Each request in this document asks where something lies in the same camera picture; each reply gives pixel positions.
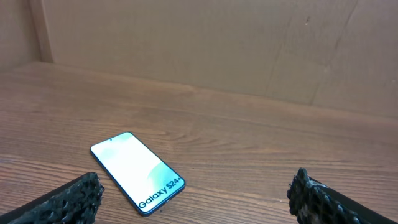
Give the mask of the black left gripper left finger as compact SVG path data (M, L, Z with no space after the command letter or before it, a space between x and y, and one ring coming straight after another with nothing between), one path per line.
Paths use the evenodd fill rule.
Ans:
M87 172L57 189L1 215L1 223L95 222L104 187L95 172Z

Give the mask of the Samsung Galaxy smartphone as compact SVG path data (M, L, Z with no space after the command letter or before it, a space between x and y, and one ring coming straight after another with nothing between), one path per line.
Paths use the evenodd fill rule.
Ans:
M153 214L186 186L181 175L131 132L94 144L90 152L144 217Z

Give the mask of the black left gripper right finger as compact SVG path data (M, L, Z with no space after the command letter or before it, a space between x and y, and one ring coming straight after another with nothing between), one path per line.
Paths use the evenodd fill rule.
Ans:
M302 167L289 184L287 198L299 224L397 224L313 179Z

